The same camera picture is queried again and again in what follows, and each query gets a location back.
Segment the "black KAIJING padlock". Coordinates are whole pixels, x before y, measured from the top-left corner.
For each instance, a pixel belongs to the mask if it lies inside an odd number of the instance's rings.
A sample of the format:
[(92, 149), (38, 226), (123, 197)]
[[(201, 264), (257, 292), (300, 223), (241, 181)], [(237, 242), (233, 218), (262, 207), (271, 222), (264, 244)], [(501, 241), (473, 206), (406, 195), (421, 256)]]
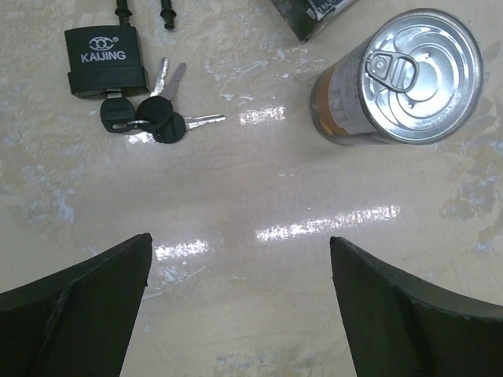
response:
[(137, 29), (126, 1), (116, 3), (116, 25), (78, 27), (64, 32), (68, 52), (68, 81), (72, 95), (81, 99), (125, 97), (148, 93), (149, 76)]

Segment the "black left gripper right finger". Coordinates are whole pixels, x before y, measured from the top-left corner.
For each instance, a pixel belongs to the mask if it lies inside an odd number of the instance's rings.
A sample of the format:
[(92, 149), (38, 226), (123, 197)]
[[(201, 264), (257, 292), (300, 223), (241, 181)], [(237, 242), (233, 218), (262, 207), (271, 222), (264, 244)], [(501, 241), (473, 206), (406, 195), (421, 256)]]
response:
[(359, 376), (500, 376), (502, 308), (448, 291), (343, 237), (332, 280)]

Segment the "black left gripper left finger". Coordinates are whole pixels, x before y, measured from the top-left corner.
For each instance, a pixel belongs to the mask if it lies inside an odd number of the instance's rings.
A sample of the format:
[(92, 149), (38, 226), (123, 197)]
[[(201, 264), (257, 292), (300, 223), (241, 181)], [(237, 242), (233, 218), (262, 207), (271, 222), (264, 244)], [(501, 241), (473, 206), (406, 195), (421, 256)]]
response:
[(1, 294), (3, 376), (118, 376), (152, 264), (136, 235)]

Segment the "black-headed key bunch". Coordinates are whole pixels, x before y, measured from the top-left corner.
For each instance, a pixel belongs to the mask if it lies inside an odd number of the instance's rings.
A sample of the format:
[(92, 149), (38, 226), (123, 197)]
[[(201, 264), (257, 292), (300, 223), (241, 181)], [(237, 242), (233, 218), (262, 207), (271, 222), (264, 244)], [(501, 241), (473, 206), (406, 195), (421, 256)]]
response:
[(173, 99), (187, 65), (180, 63), (168, 79), (169, 60), (160, 61), (154, 90), (137, 107), (125, 97), (109, 94), (100, 108), (101, 123), (111, 134), (126, 134), (140, 130), (161, 144), (174, 144), (198, 127), (219, 123), (223, 114), (184, 117), (174, 110)]

